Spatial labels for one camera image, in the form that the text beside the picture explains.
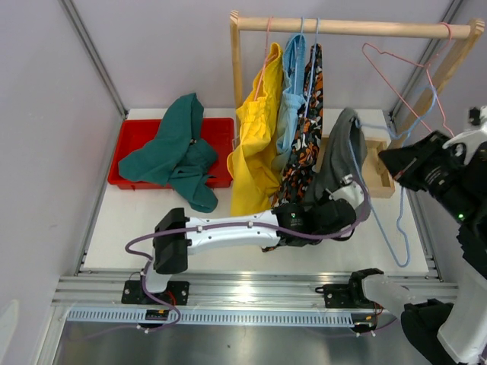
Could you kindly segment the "blue hanger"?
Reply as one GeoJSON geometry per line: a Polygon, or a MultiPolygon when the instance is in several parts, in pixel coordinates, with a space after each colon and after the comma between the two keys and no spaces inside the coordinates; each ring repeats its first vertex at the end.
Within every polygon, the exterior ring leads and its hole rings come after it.
{"type": "Polygon", "coordinates": [[[293,78],[293,93],[297,93],[299,84],[299,77],[304,69],[304,54],[306,49],[306,38],[304,36],[304,18],[301,18],[301,28],[299,35],[293,39],[293,47],[291,49],[291,75],[293,78]]]}
{"type": "MultiPolygon", "coordinates": [[[[407,130],[405,130],[404,132],[401,132],[399,133],[398,135],[396,135],[394,132],[392,132],[392,130],[387,127],[387,126],[376,126],[376,125],[370,125],[370,124],[364,124],[364,123],[361,123],[359,118],[358,117],[353,117],[351,119],[351,122],[352,122],[352,126],[354,127],[357,127],[358,129],[361,129],[363,126],[365,126],[366,128],[370,128],[370,129],[380,129],[380,130],[384,130],[388,133],[388,135],[393,139],[393,141],[398,141],[401,137],[405,137],[405,141],[403,141],[401,143],[401,146],[403,147],[404,144],[406,143],[406,141],[409,139],[413,129],[420,123],[423,121],[423,118],[426,117],[434,108],[434,106],[438,103],[438,92],[437,92],[437,89],[435,86],[431,86],[431,85],[428,85],[426,87],[424,87],[424,90],[430,90],[432,92],[432,101],[431,101],[431,104],[430,104],[430,107],[427,109],[426,112],[424,112],[422,115],[420,115],[419,117],[416,118],[416,120],[414,121],[414,123],[412,124],[411,127],[409,127],[407,130]]],[[[405,243],[405,249],[406,249],[406,259],[405,259],[405,262],[404,263],[401,263],[394,251],[394,248],[392,247],[392,244],[390,243],[387,235],[386,235],[386,232],[385,232],[385,229],[382,225],[382,223],[380,222],[380,219],[379,217],[377,216],[377,212],[374,208],[374,205],[373,203],[371,202],[371,198],[368,197],[366,199],[370,209],[371,209],[371,213],[373,214],[374,216],[374,219],[380,229],[380,232],[384,238],[384,241],[385,243],[387,244],[387,247],[390,251],[390,254],[392,255],[392,258],[394,260],[394,262],[396,263],[396,266],[399,267],[399,268],[406,268],[410,261],[411,261],[411,251],[410,251],[410,243],[409,243],[409,238],[408,238],[408,235],[406,233],[406,231],[401,228],[401,220],[403,218],[403,213],[404,213],[404,201],[405,201],[405,189],[403,187],[400,188],[400,191],[399,191],[399,215],[398,215],[398,218],[396,219],[396,229],[400,232],[400,234],[403,236],[403,240],[404,240],[404,243],[405,243]]]]}
{"type": "Polygon", "coordinates": [[[312,94],[313,78],[314,78],[314,66],[315,66],[316,52],[317,52],[317,37],[319,34],[319,29],[320,29],[320,19],[317,18],[314,44],[313,44],[313,47],[311,49],[311,51],[312,51],[312,53],[311,53],[311,68],[310,68],[310,72],[309,72],[309,80],[308,80],[309,82],[308,82],[308,89],[307,89],[307,99],[306,99],[306,104],[305,104],[304,118],[307,118],[311,94],[312,94]]]}

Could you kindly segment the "camouflage patterned shorts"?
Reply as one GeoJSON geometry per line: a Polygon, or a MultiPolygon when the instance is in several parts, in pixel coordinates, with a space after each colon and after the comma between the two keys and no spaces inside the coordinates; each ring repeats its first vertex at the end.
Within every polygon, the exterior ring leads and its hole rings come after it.
{"type": "MultiPolygon", "coordinates": [[[[304,99],[306,104],[311,49],[305,52],[304,99]]],[[[291,154],[280,172],[281,182],[271,197],[272,211],[277,214],[280,226],[309,234],[306,217],[310,203],[304,202],[307,187],[314,177],[314,167],[320,152],[323,129],[323,63],[322,46],[317,43],[314,78],[307,118],[304,118],[305,104],[298,111],[298,126],[292,143],[291,154]]]]}

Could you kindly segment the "grey shorts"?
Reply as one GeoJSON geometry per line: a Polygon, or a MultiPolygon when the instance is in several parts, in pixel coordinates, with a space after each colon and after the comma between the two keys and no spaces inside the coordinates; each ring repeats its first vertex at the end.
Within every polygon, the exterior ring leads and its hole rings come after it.
{"type": "Polygon", "coordinates": [[[347,107],[339,114],[330,132],[320,171],[307,187],[304,202],[318,202],[326,193],[348,185],[348,177],[357,179],[367,155],[358,114],[347,107]]]}

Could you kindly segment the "light blue shorts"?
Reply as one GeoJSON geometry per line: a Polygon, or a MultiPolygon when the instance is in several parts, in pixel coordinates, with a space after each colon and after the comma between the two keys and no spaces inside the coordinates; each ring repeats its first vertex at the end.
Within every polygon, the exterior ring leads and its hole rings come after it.
{"type": "Polygon", "coordinates": [[[277,154],[272,168],[282,171],[291,154],[298,126],[298,111],[305,104],[304,71],[306,39],[302,33],[291,36],[282,56],[282,96],[277,121],[277,154]]]}

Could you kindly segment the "dark green shorts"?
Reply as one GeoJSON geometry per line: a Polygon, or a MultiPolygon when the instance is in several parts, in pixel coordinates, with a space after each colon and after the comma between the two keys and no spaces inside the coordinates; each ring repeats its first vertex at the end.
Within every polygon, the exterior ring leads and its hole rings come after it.
{"type": "Polygon", "coordinates": [[[214,211],[218,198],[207,185],[216,150],[201,137],[204,107],[195,93],[175,100],[164,114],[154,138],[119,163],[119,174],[130,182],[169,186],[190,207],[214,211]]]}

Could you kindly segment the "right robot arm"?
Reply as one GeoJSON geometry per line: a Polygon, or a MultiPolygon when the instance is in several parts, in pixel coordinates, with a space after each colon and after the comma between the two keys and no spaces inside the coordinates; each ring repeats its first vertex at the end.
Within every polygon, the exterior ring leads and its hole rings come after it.
{"type": "Polygon", "coordinates": [[[377,268],[356,271],[347,296],[369,302],[400,321],[412,346],[432,364],[478,364],[486,357],[486,133],[448,138],[432,132],[403,148],[380,152],[391,176],[404,188],[427,192],[438,203],[429,218],[437,254],[461,260],[453,303],[415,297],[377,268]]]}

